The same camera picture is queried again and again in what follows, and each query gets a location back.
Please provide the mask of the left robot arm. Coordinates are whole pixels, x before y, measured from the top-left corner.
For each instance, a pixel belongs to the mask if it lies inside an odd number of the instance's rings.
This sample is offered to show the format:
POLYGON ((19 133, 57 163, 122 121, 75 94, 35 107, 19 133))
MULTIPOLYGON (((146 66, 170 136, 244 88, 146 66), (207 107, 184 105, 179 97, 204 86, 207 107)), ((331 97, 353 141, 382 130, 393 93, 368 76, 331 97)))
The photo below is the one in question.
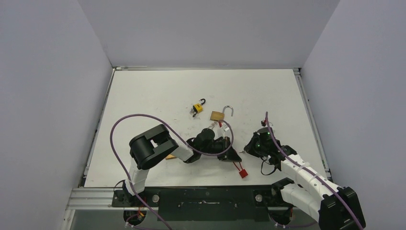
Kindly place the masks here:
POLYGON ((198 161, 202 153, 234 165, 242 162, 231 146, 231 138, 225 135, 216 137, 212 128, 204 128, 197 136, 179 144, 161 124, 132 138, 129 147, 131 166, 128 177, 122 180, 122 189, 113 194, 114 202, 125 202, 129 207, 140 205, 146 198, 144 190, 149 170, 169 155, 186 164, 198 161))

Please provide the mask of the brass padlock short shackle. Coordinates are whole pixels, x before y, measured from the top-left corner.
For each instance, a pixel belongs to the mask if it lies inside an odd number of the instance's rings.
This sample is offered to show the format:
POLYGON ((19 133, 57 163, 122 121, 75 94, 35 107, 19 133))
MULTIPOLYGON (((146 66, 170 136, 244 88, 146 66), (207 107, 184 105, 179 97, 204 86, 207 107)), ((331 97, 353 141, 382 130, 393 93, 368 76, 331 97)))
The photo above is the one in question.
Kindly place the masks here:
POLYGON ((219 120, 223 120, 224 117, 225 117, 225 110, 226 109, 230 109, 231 110, 231 116, 233 116, 234 108, 232 106, 226 105, 226 106, 223 107, 222 112, 212 111, 211 115, 210 115, 210 120, 215 121, 215 122, 218 122, 219 120))

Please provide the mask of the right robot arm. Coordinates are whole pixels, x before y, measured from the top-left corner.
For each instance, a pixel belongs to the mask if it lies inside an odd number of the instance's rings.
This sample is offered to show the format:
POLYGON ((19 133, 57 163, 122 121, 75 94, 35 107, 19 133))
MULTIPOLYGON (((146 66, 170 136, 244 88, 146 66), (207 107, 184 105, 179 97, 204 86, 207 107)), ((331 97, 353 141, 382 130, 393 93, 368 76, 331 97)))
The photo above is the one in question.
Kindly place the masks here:
POLYGON ((281 145, 266 127, 253 133, 244 151, 287 175, 271 185, 271 200, 292 204, 314 219, 322 230, 362 230, 365 218, 357 193, 341 187, 310 167, 290 146, 281 145))

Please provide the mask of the keys of yellow padlock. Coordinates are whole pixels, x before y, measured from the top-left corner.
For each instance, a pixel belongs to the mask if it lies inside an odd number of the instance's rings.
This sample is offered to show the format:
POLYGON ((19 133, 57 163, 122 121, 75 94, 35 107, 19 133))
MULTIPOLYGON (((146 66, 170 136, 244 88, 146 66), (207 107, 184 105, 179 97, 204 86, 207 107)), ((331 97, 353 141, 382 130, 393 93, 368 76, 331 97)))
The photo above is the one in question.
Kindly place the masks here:
POLYGON ((191 110, 190 114, 192 115, 193 118, 195 118, 198 113, 194 110, 191 110))

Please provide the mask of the red cable lock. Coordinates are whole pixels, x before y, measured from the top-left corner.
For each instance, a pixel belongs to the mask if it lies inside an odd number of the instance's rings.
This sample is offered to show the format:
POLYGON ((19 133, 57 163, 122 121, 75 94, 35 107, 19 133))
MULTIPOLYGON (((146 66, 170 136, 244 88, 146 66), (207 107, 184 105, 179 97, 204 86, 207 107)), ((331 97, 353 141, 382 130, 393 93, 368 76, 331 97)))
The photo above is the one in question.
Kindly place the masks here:
POLYGON ((233 164, 236 167, 236 169, 238 170, 238 173, 242 179, 244 179, 248 176, 248 172, 242 167, 241 162, 238 162, 238 164, 236 162, 233 162, 233 164))

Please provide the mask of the yellow black padlock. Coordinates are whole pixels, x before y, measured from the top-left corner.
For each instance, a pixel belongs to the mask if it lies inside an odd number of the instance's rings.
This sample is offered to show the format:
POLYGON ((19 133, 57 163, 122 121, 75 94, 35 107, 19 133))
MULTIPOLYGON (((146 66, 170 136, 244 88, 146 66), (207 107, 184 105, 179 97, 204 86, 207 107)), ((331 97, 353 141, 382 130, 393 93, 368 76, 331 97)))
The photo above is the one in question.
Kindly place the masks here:
POLYGON ((194 104, 192 106, 192 110, 196 111, 197 113, 200 113, 203 111, 203 105, 206 103, 206 100, 204 98, 199 100, 199 103, 194 104))

